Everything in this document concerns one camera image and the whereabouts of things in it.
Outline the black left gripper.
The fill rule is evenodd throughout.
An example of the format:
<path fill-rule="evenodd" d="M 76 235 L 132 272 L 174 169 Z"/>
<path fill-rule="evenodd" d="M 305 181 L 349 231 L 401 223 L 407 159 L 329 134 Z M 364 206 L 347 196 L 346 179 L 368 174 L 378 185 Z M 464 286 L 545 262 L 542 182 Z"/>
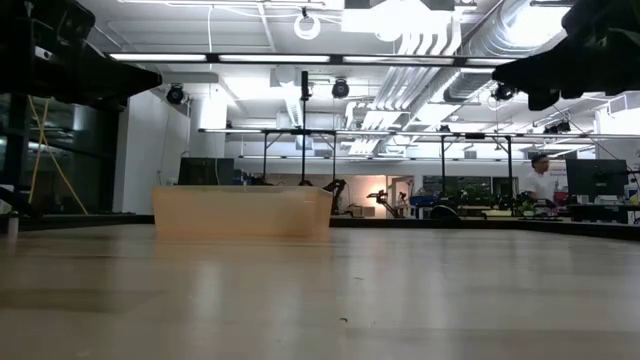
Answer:
<path fill-rule="evenodd" d="M 162 84 L 160 74 L 116 61 L 87 42 L 34 43 L 28 54 L 28 94 L 59 96 L 63 103 L 125 108 L 123 96 Z"/>

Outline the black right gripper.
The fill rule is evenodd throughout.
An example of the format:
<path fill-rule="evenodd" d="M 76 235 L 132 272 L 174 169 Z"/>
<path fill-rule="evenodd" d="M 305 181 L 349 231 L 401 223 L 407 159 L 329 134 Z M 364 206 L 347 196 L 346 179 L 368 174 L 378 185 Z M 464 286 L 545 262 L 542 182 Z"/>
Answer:
<path fill-rule="evenodd" d="M 563 96 L 639 90 L 639 32 L 624 28 L 566 29 L 563 43 L 550 50 L 499 65 L 492 79 L 529 91 L 528 109 L 542 111 Z M 569 54 L 568 68 L 563 72 Z"/>

